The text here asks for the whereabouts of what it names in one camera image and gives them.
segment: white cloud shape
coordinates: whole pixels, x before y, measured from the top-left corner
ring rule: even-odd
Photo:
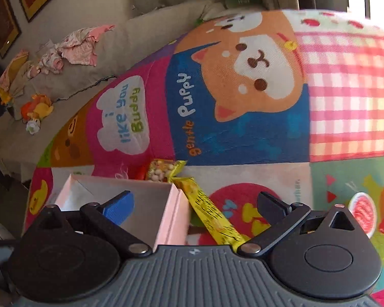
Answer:
[[[128,155],[145,152],[150,144],[150,129],[141,76],[128,77],[105,91],[97,101],[97,109],[102,110],[103,128],[97,137],[104,150],[117,149]]]
[[[262,23],[262,13],[248,13],[235,15],[231,18],[215,23],[215,26],[229,26],[231,32],[244,32],[257,28]]]

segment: gray plastic panel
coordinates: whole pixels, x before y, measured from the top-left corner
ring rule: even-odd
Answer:
[[[26,298],[14,304],[44,305]],[[296,295],[281,287],[263,262],[237,256],[229,246],[159,246],[148,258],[128,261],[115,279],[93,296],[60,306],[379,307],[368,296],[321,302]]]

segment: white bear-shaped label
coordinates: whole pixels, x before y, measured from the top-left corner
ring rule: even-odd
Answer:
[[[97,101],[102,110],[98,141],[106,151],[142,154],[150,144],[145,87],[141,76],[131,76],[105,91]]]

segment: orange plush toy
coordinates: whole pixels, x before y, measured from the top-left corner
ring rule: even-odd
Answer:
[[[51,100],[47,96],[43,94],[35,94],[32,98],[33,101],[30,101],[21,107],[21,116],[25,122],[30,119],[42,120],[50,115],[54,109]]]

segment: snack bag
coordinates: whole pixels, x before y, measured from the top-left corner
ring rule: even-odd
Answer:
[[[230,221],[200,189],[194,178],[170,178],[169,182],[174,183],[177,188],[183,190],[189,203],[218,245],[231,245],[236,252],[238,247],[246,242]]]
[[[145,175],[145,180],[168,182],[186,165],[184,160],[154,159]]]

